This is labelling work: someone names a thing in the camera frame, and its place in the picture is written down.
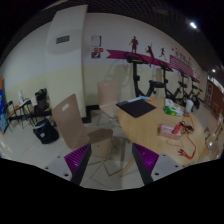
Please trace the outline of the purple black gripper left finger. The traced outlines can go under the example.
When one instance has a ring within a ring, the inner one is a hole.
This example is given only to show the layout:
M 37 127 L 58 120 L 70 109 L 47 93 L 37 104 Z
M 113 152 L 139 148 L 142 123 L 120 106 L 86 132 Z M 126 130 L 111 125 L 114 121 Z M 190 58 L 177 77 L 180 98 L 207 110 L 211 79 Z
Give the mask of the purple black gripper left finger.
M 72 174 L 72 183 L 76 185 L 81 183 L 91 153 L 91 145 L 87 144 L 74 150 L 64 157 L 65 162 Z

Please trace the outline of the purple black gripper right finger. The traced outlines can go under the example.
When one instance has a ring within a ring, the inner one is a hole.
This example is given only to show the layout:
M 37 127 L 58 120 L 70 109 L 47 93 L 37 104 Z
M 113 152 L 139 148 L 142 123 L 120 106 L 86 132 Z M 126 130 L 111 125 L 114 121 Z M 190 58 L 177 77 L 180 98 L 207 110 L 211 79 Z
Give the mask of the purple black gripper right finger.
M 132 154 L 139 169 L 142 181 L 145 185 L 153 182 L 151 173 L 159 158 L 152 150 L 137 143 L 132 144 Z

